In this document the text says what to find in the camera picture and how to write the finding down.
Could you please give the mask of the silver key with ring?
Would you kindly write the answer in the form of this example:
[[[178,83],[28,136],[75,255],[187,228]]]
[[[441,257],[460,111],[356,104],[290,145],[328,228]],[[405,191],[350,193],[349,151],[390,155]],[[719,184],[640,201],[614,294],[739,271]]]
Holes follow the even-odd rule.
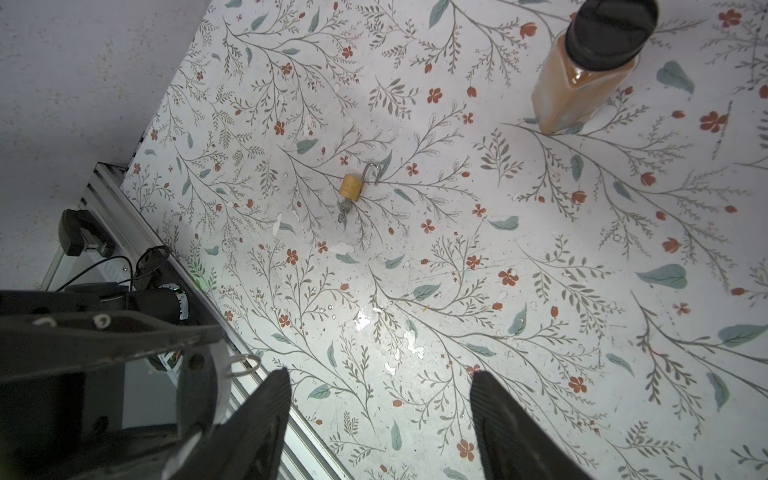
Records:
[[[344,198],[341,202],[338,203],[338,207],[339,207],[339,214],[337,217],[337,221],[341,224],[346,224],[348,215],[354,209],[354,202],[352,200]]]

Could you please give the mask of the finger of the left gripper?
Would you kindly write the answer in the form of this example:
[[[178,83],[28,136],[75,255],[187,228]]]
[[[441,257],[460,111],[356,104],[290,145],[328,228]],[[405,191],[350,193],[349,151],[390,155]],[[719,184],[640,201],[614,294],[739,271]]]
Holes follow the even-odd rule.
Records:
[[[217,325],[177,326],[135,311],[3,316],[1,382],[103,369],[224,337]]]

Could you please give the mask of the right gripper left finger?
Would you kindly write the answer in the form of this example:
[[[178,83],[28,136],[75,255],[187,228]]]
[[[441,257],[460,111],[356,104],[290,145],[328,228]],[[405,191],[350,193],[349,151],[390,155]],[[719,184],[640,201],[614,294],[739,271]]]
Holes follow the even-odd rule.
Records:
[[[289,372],[272,371],[200,446],[183,447],[163,479],[276,479],[291,408]]]

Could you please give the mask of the brass padlock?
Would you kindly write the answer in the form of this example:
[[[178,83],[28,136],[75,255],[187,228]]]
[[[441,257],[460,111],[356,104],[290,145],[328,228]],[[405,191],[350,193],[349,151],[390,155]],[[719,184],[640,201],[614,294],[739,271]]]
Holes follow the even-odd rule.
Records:
[[[381,163],[369,162],[364,166],[360,174],[346,175],[339,188],[340,196],[346,201],[357,202],[367,181],[372,181],[374,184],[379,182],[381,170]]]

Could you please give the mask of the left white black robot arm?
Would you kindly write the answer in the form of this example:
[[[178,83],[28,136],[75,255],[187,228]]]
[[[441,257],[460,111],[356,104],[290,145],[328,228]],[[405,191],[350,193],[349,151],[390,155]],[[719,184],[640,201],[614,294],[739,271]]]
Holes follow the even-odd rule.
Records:
[[[185,296],[173,288],[134,291],[76,279],[55,291],[4,290],[1,380],[104,369],[222,341],[218,325],[186,324]]]

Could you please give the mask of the spice jar black lid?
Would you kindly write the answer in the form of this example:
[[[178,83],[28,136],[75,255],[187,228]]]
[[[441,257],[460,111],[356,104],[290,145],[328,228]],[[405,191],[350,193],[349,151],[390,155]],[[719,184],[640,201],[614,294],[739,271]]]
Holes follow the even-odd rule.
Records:
[[[589,0],[553,43],[531,99],[541,133],[588,121],[632,72],[656,29],[659,7],[647,0]]]

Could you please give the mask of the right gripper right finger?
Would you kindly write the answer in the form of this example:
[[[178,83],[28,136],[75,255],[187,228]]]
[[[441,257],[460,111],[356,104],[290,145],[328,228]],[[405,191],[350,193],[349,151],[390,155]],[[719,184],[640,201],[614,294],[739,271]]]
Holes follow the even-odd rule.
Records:
[[[470,404],[487,479],[591,479],[491,373],[479,371],[473,375]]]

